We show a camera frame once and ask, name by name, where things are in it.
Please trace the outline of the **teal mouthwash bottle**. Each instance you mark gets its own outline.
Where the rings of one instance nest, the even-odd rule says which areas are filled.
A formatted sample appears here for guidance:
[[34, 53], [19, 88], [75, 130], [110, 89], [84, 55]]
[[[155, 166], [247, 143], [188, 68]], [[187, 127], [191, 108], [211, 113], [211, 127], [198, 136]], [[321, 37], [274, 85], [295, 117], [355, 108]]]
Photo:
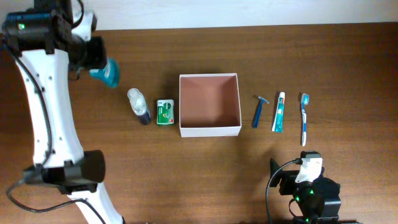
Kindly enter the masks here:
[[89, 70], [89, 73], [92, 78], [102, 81], [106, 86], [110, 88], [116, 88], [119, 84], [119, 66], [113, 58], [108, 58], [107, 64], [104, 68], [91, 69]]

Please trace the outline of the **clear dark liquid bottle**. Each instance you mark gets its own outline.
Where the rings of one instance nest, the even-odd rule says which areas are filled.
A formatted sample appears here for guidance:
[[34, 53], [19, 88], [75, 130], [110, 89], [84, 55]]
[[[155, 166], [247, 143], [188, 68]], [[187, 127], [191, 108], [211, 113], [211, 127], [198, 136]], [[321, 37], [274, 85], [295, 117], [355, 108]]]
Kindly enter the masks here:
[[151, 113], [146, 103], [144, 95], [137, 89], [131, 88], [127, 92], [127, 97], [134, 114], [138, 117], [139, 122], [143, 125], [148, 125], [151, 122]]

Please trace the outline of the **green Dettol soap box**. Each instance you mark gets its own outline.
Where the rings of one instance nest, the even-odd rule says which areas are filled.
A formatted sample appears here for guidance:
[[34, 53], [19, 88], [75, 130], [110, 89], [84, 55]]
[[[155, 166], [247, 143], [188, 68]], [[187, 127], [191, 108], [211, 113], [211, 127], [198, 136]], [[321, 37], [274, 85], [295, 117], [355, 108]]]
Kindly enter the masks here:
[[175, 123], [174, 100], [157, 101], [157, 125], [168, 126]]

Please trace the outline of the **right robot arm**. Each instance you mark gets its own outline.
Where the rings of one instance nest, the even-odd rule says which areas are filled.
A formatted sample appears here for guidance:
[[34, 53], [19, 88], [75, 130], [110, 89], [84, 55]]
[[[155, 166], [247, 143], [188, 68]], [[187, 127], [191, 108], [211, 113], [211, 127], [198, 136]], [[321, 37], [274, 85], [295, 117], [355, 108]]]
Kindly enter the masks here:
[[270, 179], [266, 195], [271, 187], [279, 187], [279, 194], [290, 196], [288, 207], [296, 203], [301, 215], [293, 216], [294, 223], [337, 223], [341, 207], [340, 184], [323, 176], [323, 159], [304, 156], [278, 165], [270, 160]]

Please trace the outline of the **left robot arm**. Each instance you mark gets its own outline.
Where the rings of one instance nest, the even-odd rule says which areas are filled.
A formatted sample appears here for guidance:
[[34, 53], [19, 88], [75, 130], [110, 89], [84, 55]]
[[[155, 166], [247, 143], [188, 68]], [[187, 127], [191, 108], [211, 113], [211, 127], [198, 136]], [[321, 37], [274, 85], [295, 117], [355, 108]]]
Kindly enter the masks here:
[[68, 74], [82, 70], [111, 88], [119, 83], [116, 61], [94, 35], [96, 23], [93, 12], [74, 13], [70, 1], [59, 0], [35, 0], [6, 15], [2, 45], [21, 73], [35, 141], [32, 165], [6, 195], [24, 184], [55, 187], [88, 223], [124, 223], [104, 185], [104, 154], [80, 144], [68, 90]]

